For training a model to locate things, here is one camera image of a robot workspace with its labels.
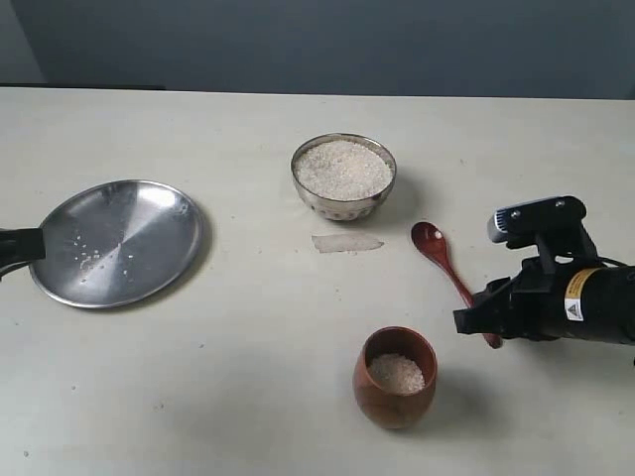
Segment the wooden spoon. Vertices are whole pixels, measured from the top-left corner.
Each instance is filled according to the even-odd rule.
[[[411,235],[413,243],[415,243],[415,246],[421,254],[439,266],[449,276],[458,290],[458,293],[463,298],[465,305],[467,307],[474,306],[474,299],[472,298],[471,292],[465,287],[452,267],[449,260],[449,246],[439,228],[427,221],[420,221],[413,226]],[[498,349],[503,345],[503,340],[499,335],[483,334],[483,337],[490,347],[494,349]]]

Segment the cup of rice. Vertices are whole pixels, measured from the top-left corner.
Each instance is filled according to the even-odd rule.
[[[354,220],[384,202],[397,165],[384,146],[355,134],[325,134],[306,141],[291,159],[303,202],[330,220]]]

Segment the wooden cup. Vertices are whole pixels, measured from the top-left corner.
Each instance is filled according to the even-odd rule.
[[[370,377],[368,367],[382,354],[399,354],[414,361],[424,374],[424,387],[414,394],[384,390]],[[355,400],[372,421],[384,428],[405,428],[428,410],[435,395],[437,357],[419,333],[406,327],[384,327],[366,340],[353,373]]]

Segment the warning label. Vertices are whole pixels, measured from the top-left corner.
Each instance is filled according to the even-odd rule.
[[[584,314],[582,314],[582,289],[586,280],[601,268],[591,268],[588,270],[582,270],[571,278],[567,290],[565,291],[565,312],[567,313],[568,320],[584,321]]]

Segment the gray wall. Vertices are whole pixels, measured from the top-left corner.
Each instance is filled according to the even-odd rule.
[[[0,83],[44,82],[10,0],[0,0]]]
[[[635,0],[14,0],[51,82],[625,97]]]

